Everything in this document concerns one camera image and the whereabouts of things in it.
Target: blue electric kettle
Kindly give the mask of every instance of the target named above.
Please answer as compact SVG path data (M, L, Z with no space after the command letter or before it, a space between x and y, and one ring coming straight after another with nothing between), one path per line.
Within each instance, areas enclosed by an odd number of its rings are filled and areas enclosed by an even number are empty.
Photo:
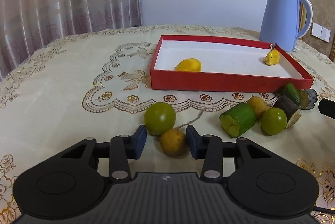
M306 7L306 24L299 31L300 2ZM267 0L259 39L276 43L285 51L295 48L297 39L306 34L312 24L313 9L309 0Z

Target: green tomato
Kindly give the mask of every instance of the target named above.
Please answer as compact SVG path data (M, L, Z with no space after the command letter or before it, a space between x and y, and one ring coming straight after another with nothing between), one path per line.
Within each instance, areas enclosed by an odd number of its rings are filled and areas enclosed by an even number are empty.
M286 125L287 118L282 109L270 108L263 114L261 128L267 135L276 135L282 132Z
M170 104L157 102L145 111L144 124L153 135L162 135L175 125L175 110Z

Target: table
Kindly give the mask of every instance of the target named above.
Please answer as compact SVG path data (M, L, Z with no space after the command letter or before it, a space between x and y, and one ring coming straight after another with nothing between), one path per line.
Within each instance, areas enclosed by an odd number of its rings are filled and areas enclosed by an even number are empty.
M176 125L194 119L200 134L213 134L233 142L220 128L219 115L251 95L273 104L273 94L154 91L148 65L162 34L191 34L258 39L258 33L241 28L153 26L104 30L67 36L50 43L0 82L0 224L11 223L20 212L12 186L24 170L85 137L106 142L120 134L133 134L143 124L144 110L157 101L177 111ZM335 99L335 64L302 41L292 56L314 77L319 99ZM311 172L320 185L317 206L335 208L335 120L317 108L279 135L265 136L256 124L244 137ZM202 160L190 154L172 158L161 152L157 138L148 136L142 156L130 162L136 171L201 171ZM99 172L108 174L101 160ZM234 171L224 159L224 175ZM322 223L334 218L315 214Z

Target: wall switch panel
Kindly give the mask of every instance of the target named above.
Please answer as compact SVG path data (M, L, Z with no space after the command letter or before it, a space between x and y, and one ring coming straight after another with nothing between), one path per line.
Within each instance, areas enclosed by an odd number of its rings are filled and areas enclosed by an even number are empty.
M329 38L330 38L330 30L329 30L329 29L327 29L326 31L327 31L327 32L326 32L326 38L325 38L325 41L326 41L327 43L329 43Z
M323 40L323 41L325 41L325 39L326 39L327 30L328 29L322 27L320 39Z
M313 23L312 35L321 38L321 32L322 32L322 26L317 23Z

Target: green cucumber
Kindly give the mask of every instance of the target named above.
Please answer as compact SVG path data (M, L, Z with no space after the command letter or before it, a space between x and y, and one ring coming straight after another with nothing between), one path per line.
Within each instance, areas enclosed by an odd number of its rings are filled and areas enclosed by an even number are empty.
M250 105L241 102L222 113L220 122L231 138L237 138L255 125L255 112Z
M281 89L281 95L287 96L290 100L293 101L294 104L297 106L300 106L300 97L299 93L294 87L292 83L286 84L282 89Z

